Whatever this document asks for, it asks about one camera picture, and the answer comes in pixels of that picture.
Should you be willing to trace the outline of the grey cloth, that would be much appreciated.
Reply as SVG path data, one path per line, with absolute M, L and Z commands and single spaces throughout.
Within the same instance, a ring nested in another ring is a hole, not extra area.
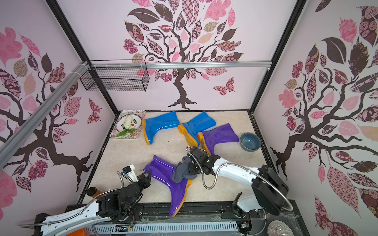
M 197 177 L 197 174 L 191 175 L 189 171 L 189 164 L 192 163 L 192 160 L 185 156 L 182 159 L 182 162 L 179 162 L 174 174 L 172 176 L 172 181 L 175 183 L 180 183 L 182 180 L 194 180 Z

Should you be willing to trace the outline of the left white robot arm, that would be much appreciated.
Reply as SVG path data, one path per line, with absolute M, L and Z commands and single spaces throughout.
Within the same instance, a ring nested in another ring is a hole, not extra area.
M 66 236 L 79 229 L 108 221 L 126 221 L 142 198 L 142 191 L 151 185 L 152 171 L 137 176 L 137 182 L 110 190 L 93 198 L 87 205 L 59 215 L 47 215 L 34 228 L 35 236 Z

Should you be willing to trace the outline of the purple boot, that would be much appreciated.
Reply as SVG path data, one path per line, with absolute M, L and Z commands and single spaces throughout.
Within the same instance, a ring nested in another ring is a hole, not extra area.
M 217 144 L 239 142 L 239 137 L 230 124 L 224 124 L 209 131 L 199 132 L 197 138 L 203 149 L 210 155 L 215 153 L 214 148 Z
M 153 156 L 153 159 L 145 166 L 143 170 L 145 172 L 151 170 L 152 177 L 169 188 L 171 194 L 169 214 L 171 217 L 175 217 L 184 204 L 187 196 L 187 190 L 193 181 L 183 179 L 179 183 L 174 182 L 172 177 L 174 171 L 176 170 L 176 166 L 156 155 Z

